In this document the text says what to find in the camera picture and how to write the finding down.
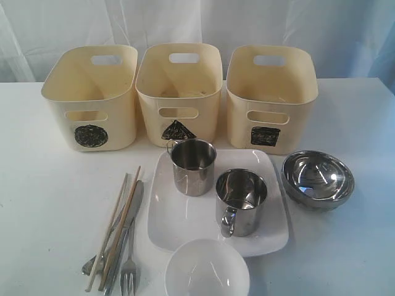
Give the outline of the white curtain backdrop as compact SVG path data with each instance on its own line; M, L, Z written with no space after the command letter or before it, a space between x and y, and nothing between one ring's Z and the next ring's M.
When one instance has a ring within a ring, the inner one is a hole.
M2 1L1 81L43 81L69 49L207 43L224 65L245 44L307 51L320 78L394 88L393 1Z

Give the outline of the steel bowl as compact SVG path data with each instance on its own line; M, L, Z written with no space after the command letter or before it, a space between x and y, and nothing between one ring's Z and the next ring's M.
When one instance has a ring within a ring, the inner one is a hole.
M320 212L347 202L355 187L352 171L342 161L315 150L288 155L282 164L281 181L290 199Z

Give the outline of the cream bin with circle mark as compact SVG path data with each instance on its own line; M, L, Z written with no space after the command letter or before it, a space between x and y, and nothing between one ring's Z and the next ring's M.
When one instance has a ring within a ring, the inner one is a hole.
M41 95L71 149L119 150L133 143L137 69L138 51L126 45L77 47L61 56Z

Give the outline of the white ceramic bowl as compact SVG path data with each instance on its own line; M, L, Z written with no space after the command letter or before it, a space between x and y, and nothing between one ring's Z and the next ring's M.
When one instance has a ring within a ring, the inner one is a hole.
M250 276L244 258L232 246L196 239L173 253L164 287L167 295L248 295Z

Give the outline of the steel fork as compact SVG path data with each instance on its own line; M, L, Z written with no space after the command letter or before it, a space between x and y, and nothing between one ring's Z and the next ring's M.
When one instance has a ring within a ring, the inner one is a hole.
M132 259L134 248L134 235L135 223L132 223L128 232L128 258L126 262L122 265L120 273L120 290L122 296L135 294L137 267Z

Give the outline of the steel spoon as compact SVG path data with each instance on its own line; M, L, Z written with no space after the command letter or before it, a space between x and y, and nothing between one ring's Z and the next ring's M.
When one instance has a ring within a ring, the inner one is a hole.
M118 217L115 219L115 221L114 221L114 223L113 223L113 225L112 225L112 227L110 229L110 236L112 235L112 232L117 229L117 225L118 225L118 223L119 223L119 221L121 219L122 212L123 212L123 210L120 211L120 213L118 214ZM125 225L127 225L131 221L133 221L133 210L129 210L128 211L127 217L125 219ZM116 251L115 257L114 257L114 262L116 262L116 260L118 260L120 258L120 256L123 254L124 245L125 245L125 239L126 239L126 235L120 236L119 245L117 246L117 251ZM108 254L109 254L111 248L112 247L107 248L104 251L104 253L102 254L102 257L101 257L101 259L99 261L99 264L98 264L98 269L96 271L97 273L102 273L103 272L104 265L105 265L105 263L107 261L107 257L108 257ZM83 265L83 267L81 269L81 272L83 274L89 276L94 260L95 260L95 256L93 258L91 258L89 261L87 261Z

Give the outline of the cream bin with triangle mark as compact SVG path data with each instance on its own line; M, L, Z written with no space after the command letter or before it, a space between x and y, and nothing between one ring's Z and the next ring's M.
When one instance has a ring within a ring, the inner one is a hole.
M215 138L223 72L219 50L204 43L149 47L137 77L148 139L165 147L170 139Z

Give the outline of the steel table knife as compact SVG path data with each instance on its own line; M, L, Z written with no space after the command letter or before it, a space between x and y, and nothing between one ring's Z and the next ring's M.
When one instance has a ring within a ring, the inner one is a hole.
M133 194L133 198L131 201L130 209L128 211L127 217L125 219L124 225L122 227L122 232L120 235L120 240L117 244L117 248L115 251L115 257L112 263L112 266L110 267L109 274L106 279L106 283L104 285L104 292L103 295L110 295L112 292L112 288L114 286L115 278L117 276L118 270L119 270L119 265L120 265L120 258L123 255L123 249L124 249L124 242L125 238L128 234L128 230L139 210L139 207L141 205L141 201L143 199L143 194L144 194L144 184L141 180L137 181L135 192Z

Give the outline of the steel mug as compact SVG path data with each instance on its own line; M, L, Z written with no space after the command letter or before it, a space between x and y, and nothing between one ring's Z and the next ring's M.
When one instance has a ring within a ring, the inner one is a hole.
M223 237L246 237L255 232L268 197L265 180L251 170L233 168L215 185L215 217Z
M167 153L173 165L173 178L178 191L197 197L209 192L214 184L215 147L203 139L171 139Z

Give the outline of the cream bin with square mark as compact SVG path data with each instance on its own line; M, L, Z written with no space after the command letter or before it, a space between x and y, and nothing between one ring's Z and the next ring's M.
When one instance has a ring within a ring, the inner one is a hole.
M236 48L226 89L230 144L275 155L297 147L318 96L310 54L288 46Z

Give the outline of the steel mug front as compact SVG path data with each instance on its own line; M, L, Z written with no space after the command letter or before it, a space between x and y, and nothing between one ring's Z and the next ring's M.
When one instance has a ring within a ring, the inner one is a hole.
M265 180L251 170L233 168L215 185L215 217L223 237L246 237L255 232L268 197Z

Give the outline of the white square plate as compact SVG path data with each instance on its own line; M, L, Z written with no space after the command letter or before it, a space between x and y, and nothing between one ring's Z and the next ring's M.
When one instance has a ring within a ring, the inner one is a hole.
M282 249L289 239L288 221L275 168L269 156L254 149L219 149L215 176L232 168L251 170L266 181L268 197L257 230L247 237L224 238L215 218L215 188L199 197L179 192L174 184L173 164L163 152L152 180L148 213L148 236L170 252L195 239L215 239L234 247L243 257Z

